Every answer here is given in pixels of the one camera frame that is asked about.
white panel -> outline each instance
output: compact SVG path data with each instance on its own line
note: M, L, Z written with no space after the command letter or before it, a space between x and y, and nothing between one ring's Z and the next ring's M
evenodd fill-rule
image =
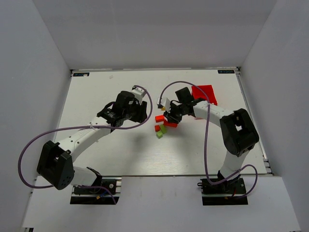
M309 2L280 0L243 64L241 82L302 231L309 231L308 64Z
M241 65L275 0L34 0L71 69Z
M249 205L203 206L200 177L123 177L117 205L70 205L72 188L34 190L24 227L35 232L290 232L299 230L280 177L260 177ZM254 177L244 178L250 188ZM46 184L38 178L38 185Z
M235 74L218 74L217 70L173 71L121 71L91 72L86 77L73 77L60 127L80 126L89 123L109 102L115 101L122 90L130 91L133 85L147 88L154 104L162 89L177 80L191 81L196 85L212 85L218 104L226 109L246 108ZM175 91L185 84L173 85L166 96L177 99ZM167 134L158 139L155 134L155 116L163 114L154 109L153 117L142 127L133 130L116 130L90 146L74 165L90 166L103 175L186 175L205 174L204 137L205 120L184 116L177 128L168 128ZM136 123L126 121L124 126ZM57 134L59 141L73 134ZM208 167L217 174L225 159L226 148L221 129L210 123L208 139ZM266 173L260 144L249 153L244 164L255 165L259 173ZM253 174L247 168L243 174Z
M31 189L17 174L18 155L39 133L55 128L70 71L31 0L0 1L0 231L19 231ZM22 170L33 183L42 144L30 147Z

robotic arm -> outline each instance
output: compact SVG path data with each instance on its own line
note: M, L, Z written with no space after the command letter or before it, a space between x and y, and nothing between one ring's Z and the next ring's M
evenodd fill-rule
M194 99L187 87L176 91L179 104L167 98L162 98L161 103L158 100L158 107L165 107L165 118L168 122L180 123L183 115L191 115L207 119L209 103L202 99ZM242 164L259 141L257 131L244 109L231 111L210 103L210 122L221 128L224 145L227 149L223 166L218 171L218 179L223 180L234 172L241 169ZM236 174L218 186L221 190L228 190L229 186L239 179Z
M143 101L145 91L133 87L121 91L115 102L107 104L90 123L89 129L76 132L57 143L48 141L44 144L37 172L56 189L67 185L101 186L102 176L92 168L74 167L78 156L103 136L112 133L111 128L93 126L120 127L125 120L142 123L147 118L147 102Z

green cube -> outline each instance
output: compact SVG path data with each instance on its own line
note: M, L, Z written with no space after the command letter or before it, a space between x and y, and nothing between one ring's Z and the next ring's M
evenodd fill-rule
M163 134L168 132L168 130L166 129L166 127L163 124L160 125L160 130L162 131Z
M160 138L162 138L162 136L163 136L163 133L162 133L162 131L158 131L157 133L156 133L156 136L160 139Z

wall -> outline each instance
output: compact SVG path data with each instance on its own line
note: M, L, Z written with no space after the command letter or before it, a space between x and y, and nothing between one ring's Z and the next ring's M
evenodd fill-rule
M23 146L55 128L70 71L31 0L0 1L0 231L19 231L30 189L17 174ZM33 145L22 170L33 183L42 148Z
M276 0L34 0L70 69L241 65Z
M241 82L270 159L309 232L309 2L280 0L241 69Z

red block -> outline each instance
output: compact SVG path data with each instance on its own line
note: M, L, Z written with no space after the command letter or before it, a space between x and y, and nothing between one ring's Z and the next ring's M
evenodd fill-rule
M198 87L201 88L207 94L210 103L218 105L211 85L198 86ZM197 89L195 86L192 86L192 95L193 95L194 99L202 98L202 99L206 100L206 96L199 89Z
M167 127L177 127L178 126L177 123L167 122L165 119L164 119L163 125Z
M163 121L164 121L164 115L155 116L155 122L163 122Z
M158 132L160 130L160 126L159 125L155 125L154 126L154 130L155 130L155 132Z

